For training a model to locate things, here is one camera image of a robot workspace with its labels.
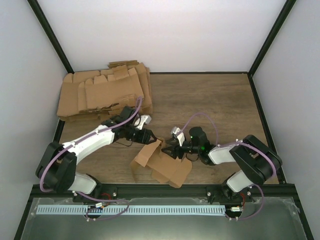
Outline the brown cardboard box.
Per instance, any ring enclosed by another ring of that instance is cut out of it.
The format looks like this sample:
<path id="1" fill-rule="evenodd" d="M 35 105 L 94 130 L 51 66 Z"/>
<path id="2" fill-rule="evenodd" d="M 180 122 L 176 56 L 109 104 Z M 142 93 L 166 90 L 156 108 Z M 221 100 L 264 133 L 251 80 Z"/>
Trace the brown cardboard box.
<path id="1" fill-rule="evenodd" d="M 162 152 L 166 147 L 164 139 L 146 144 L 130 163 L 132 177 L 137 182 L 136 171 L 142 167 L 151 170 L 151 177 L 160 184 L 180 188 L 192 170 L 192 162 L 187 158 L 172 158 Z"/>

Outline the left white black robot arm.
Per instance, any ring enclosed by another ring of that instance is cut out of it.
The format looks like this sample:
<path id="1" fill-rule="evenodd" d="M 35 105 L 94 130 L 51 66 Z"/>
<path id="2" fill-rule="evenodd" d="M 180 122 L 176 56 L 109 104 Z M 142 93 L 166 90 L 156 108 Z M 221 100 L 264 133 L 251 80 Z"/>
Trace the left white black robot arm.
<path id="1" fill-rule="evenodd" d="M 77 165 L 100 148 L 119 139 L 149 145 L 157 138 L 150 129 L 144 128 L 151 121 L 149 115 L 138 115 L 138 110 L 126 106 L 120 114 L 102 122 L 91 132 L 69 142 L 51 142 L 36 169 L 43 192 L 82 193 L 91 202 L 102 196 L 101 183 L 88 174 L 76 172 Z"/>

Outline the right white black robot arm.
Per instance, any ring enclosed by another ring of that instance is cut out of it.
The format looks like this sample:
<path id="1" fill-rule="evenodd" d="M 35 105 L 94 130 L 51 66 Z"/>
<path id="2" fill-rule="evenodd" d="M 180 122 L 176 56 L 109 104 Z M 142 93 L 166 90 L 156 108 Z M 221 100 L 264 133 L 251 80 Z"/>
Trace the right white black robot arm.
<path id="1" fill-rule="evenodd" d="M 192 127 L 189 135 L 190 140 L 186 140 L 182 130 L 174 127 L 171 139 L 165 141 L 166 147 L 161 151 L 173 159 L 196 154 L 203 164 L 209 166 L 237 163 L 240 170 L 221 184 L 217 194 L 229 202 L 236 200 L 247 187 L 262 186 L 283 164 L 278 154 L 254 135 L 225 145 L 210 143 L 200 126 Z"/>

